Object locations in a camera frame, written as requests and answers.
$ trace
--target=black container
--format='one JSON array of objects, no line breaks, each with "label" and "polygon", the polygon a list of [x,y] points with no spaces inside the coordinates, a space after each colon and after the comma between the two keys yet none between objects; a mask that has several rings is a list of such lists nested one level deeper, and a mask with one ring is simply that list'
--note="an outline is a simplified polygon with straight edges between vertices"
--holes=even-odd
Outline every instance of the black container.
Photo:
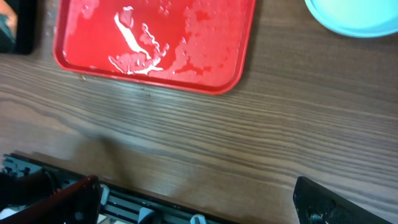
[{"label": "black container", "polygon": [[37,0],[0,0],[0,53],[33,51],[36,12]]}]

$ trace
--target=tabletop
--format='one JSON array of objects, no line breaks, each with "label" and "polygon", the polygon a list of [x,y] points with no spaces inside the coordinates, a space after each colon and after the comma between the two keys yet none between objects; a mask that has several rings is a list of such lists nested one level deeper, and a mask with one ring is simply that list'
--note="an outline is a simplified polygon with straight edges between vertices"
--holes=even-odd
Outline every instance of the tabletop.
[{"label": "tabletop", "polygon": [[257,0],[244,73],[220,96],[80,76],[0,55],[0,152],[96,174],[241,223],[298,223],[306,176],[398,223],[398,35],[352,39],[304,0]]}]

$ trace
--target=wood grain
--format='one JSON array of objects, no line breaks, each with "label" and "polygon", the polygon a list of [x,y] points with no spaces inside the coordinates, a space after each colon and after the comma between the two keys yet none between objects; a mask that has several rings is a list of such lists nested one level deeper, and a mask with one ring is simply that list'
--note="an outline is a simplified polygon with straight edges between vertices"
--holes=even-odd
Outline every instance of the wood grain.
[{"label": "wood grain", "polygon": [[242,80],[206,96],[79,82],[51,54],[56,5],[32,55],[0,55],[1,153],[242,223],[298,223],[304,175],[398,223],[397,35],[350,39],[304,1],[257,0]]}]

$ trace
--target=light blue plate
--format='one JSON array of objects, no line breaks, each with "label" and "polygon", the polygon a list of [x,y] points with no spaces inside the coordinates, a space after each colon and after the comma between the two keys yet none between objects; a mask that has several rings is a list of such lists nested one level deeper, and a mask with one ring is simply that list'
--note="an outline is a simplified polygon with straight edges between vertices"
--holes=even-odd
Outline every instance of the light blue plate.
[{"label": "light blue plate", "polygon": [[350,37],[381,37],[398,32],[398,0],[305,0],[328,29]]}]

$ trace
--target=red tray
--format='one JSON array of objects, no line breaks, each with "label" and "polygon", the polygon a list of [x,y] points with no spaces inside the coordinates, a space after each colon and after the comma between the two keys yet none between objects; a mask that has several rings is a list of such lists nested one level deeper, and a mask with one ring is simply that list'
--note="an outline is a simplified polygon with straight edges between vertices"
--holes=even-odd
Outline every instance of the red tray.
[{"label": "red tray", "polygon": [[243,72],[255,0],[61,0],[66,70],[221,94]]}]

